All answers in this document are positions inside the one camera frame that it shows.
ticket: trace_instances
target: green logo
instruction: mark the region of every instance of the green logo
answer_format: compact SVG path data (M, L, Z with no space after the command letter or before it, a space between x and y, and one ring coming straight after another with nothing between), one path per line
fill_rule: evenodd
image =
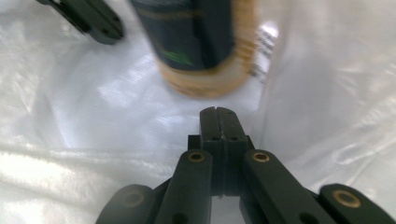
M172 52L172 51L166 51L162 50L161 53L163 56L175 63L184 63L193 66L192 61L190 57L181 51L179 52Z

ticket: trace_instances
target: cylindrical bottle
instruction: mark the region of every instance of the cylindrical bottle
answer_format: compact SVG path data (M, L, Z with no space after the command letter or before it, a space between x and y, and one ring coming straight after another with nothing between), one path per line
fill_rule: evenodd
M131 0L171 86L216 97L248 77L254 0Z

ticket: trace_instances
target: blurry bottle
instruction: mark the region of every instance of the blurry bottle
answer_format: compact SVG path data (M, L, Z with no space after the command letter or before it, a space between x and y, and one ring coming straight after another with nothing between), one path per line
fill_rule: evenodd
M216 97L248 78L255 50L255 0L130 1L175 90Z

